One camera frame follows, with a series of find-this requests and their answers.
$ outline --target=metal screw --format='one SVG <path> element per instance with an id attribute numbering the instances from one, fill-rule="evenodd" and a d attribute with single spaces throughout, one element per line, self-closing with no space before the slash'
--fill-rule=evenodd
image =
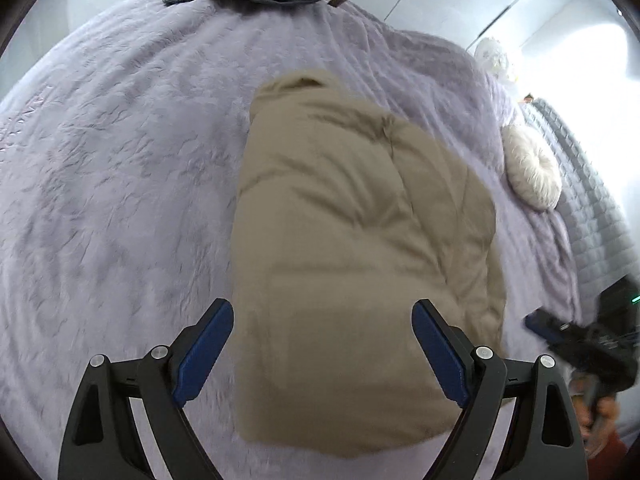
<path id="1" fill-rule="evenodd" d="M 101 366 L 103 362 L 104 362 L 104 355 L 102 354 L 94 355 L 91 359 L 89 359 L 89 364 L 94 368 Z"/>
<path id="2" fill-rule="evenodd" d="M 162 358 L 166 357 L 166 355 L 168 353 L 169 353 L 169 349 L 166 346 L 156 346 L 151 351 L 151 357 L 153 359 L 162 359 Z"/>
<path id="3" fill-rule="evenodd" d="M 491 359 L 494 356 L 494 351 L 488 346 L 479 346 L 476 348 L 476 355 L 481 359 Z"/>
<path id="4" fill-rule="evenodd" d="M 545 368 L 553 368 L 556 366 L 556 361 L 550 355 L 543 355 L 540 358 L 540 364 Z"/>

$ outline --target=white wall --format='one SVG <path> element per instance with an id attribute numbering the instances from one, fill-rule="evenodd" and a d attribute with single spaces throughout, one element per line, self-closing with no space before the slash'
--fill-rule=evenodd
<path id="1" fill-rule="evenodd" d="M 123 0 L 37 0 L 0 57 L 0 100 L 57 42 Z"/>
<path id="2" fill-rule="evenodd" d="M 640 248 L 640 44 L 609 0 L 572 0 L 522 47 L 520 88 L 567 122 Z"/>

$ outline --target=white round cushion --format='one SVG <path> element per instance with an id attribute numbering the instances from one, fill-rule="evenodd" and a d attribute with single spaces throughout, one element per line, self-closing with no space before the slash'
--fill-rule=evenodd
<path id="1" fill-rule="evenodd" d="M 530 126 L 510 124 L 502 128 L 502 143 L 507 177 L 517 195 L 540 211 L 555 208 L 562 177 L 542 135 Z"/>

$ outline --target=red sleeve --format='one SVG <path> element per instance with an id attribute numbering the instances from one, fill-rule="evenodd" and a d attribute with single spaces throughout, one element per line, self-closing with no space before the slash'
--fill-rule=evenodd
<path id="1" fill-rule="evenodd" d="M 587 461 L 589 480 L 607 480 L 626 455 L 626 446 L 617 433 L 612 433 L 604 449 Z"/>

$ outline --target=folded comforter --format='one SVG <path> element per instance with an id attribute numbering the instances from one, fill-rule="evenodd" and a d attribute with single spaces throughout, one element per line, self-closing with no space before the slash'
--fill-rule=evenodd
<path id="1" fill-rule="evenodd" d="M 498 350 L 489 192 L 439 141 L 325 72 L 263 86 L 232 235 L 240 434 L 341 456 L 450 429 L 411 328 L 428 298 Z"/>

